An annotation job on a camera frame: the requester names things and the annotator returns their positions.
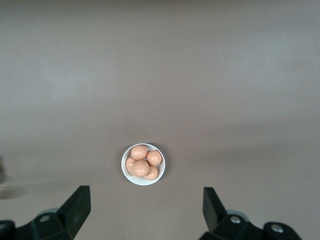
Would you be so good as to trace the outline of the brown egg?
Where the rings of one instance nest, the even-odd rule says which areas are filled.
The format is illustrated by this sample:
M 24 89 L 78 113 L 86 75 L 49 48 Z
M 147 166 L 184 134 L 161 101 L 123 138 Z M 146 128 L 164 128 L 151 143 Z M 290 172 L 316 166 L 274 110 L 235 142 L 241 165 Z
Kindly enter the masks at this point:
M 131 157 L 135 160 L 143 160 L 148 154 L 148 150 L 144 145 L 136 145 L 131 149 Z
M 132 176 L 135 176 L 135 170 L 134 170 L 135 163 L 136 163 L 136 160 L 132 157 L 128 157 L 125 162 L 126 169 L 129 172 L 129 174 Z
M 147 153 L 146 159 L 151 166 L 157 166 L 162 161 L 162 155 L 158 150 L 151 150 Z
M 149 173 L 149 164 L 145 160 L 137 160 L 133 165 L 133 174 L 136 177 L 142 178 Z
M 158 169 L 155 166 L 150 165 L 149 171 L 148 171 L 147 175 L 144 176 L 144 178 L 148 181 L 153 181 L 153 180 L 156 180 L 157 177 L 158 177 Z

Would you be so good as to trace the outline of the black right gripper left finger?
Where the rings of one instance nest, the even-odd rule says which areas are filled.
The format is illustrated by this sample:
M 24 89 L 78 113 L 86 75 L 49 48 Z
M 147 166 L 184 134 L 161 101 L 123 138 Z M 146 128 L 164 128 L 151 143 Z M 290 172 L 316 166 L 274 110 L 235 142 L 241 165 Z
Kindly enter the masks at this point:
M 90 187 L 81 185 L 60 208 L 47 210 L 18 227 L 14 240 L 74 240 L 90 212 Z

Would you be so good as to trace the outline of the white round bowl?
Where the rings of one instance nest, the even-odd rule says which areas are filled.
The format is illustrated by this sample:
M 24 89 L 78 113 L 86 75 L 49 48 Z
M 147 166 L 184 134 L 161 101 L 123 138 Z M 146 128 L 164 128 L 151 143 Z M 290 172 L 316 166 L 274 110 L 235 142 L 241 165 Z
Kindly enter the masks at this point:
M 127 167 L 126 167 L 126 162 L 127 159 L 129 157 L 131 157 L 131 150 L 136 147 L 136 146 L 145 146 L 145 148 L 147 149 L 148 152 L 150 151 L 158 151 L 159 154 L 161 155 L 161 162 L 156 166 L 157 168 L 157 172 L 158 175 L 156 177 L 156 179 L 153 180 L 148 180 L 145 179 L 144 177 L 137 177 L 134 176 L 132 174 L 130 174 L 130 172 L 128 171 Z M 122 158 L 121 158 L 121 171 L 123 173 L 123 175 L 125 176 L 125 178 L 131 182 L 132 184 L 138 185 L 138 186 L 149 186 L 152 185 L 156 182 L 158 182 L 162 176 L 165 173 L 165 169 L 166 169 L 166 160 L 165 160 L 165 156 L 162 153 L 162 151 L 155 145 L 150 144 L 150 143 L 137 143 L 134 145 L 129 146 L 122 154 Z

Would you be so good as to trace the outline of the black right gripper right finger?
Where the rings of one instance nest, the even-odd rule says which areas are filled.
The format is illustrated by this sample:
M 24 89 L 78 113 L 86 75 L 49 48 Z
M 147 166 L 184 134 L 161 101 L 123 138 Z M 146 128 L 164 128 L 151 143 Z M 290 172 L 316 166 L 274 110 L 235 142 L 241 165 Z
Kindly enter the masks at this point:
M 202 212 L 208 231 L 199 240 L 266 240 L 262 229 L 239 214 L 228 213 L 212 187 L 203 189 Z

